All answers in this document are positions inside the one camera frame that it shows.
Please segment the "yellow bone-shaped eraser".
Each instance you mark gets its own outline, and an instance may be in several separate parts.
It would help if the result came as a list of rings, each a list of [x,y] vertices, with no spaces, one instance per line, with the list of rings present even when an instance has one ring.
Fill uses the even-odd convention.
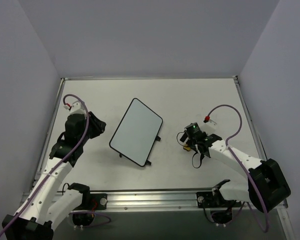
[[[183,147],[182,147],[184,150],[186,150],[187,152],[190,152],[192,149],[191,149],[191,147],[189,147],[189,146],[187,146],[187,145],[184,145]]]

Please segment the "black-framed whiteboard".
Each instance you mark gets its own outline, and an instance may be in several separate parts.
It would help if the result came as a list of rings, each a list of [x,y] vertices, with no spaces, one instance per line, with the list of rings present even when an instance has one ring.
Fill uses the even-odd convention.
[[[133,98],[120,120],[109,147],[140,167],[150,165],[148,160],[156,141],[163,119],[138,98]]]

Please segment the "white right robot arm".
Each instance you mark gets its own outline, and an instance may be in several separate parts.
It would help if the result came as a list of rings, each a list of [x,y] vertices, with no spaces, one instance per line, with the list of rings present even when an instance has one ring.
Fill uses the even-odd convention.
[[[245,178],[245,183],[223,180],[212,193],[213,203],[224,206],[229,201],[252,204],[260,212],[269,212],[291,195],[291,189],[278,164],[272,158],[263,160],[244,153],[220,136],[207,134],[199,125],[184,128],[180,141],[200,158],[217,160]]]

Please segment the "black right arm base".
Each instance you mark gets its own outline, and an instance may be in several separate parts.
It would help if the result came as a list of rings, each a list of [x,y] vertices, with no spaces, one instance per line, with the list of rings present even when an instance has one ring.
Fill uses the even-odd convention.
[[[197,207],[203,209],[203,214],[209,223],[225,227],[231,223],[235,216],[233,208],[242,210],[243,203],[236,200],[225,200],[215,191],[199,191],[196,193]]]

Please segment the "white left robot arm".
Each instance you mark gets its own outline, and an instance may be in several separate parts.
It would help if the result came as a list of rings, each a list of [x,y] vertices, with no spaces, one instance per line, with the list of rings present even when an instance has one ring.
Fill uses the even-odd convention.
[[[103,134],[105,128],[106,123],[92,112],[67,117],[65,130],[51,148],[44,171],[27,200],[2,221],[8,240],[51,240],[55,229],[69,215],[80,228],[92,224],[95,214],[91,212],[94,204],[89,186],[72,183],[59,200],[52,201],[83,154],[86,142]]]

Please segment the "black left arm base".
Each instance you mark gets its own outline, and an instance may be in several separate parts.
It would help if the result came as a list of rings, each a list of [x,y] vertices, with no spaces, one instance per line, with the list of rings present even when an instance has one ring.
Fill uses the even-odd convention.
[[[93,221],[97,216],[105,218],[106,221],[97,223],[96,226],[105,225],[111,222],[109,217],[99,215],[96,211],[107,209],[108,195],[106,193],[90,193],[88,198],[73,210],[71,214],[72,223],[77,227],[93,227]]]

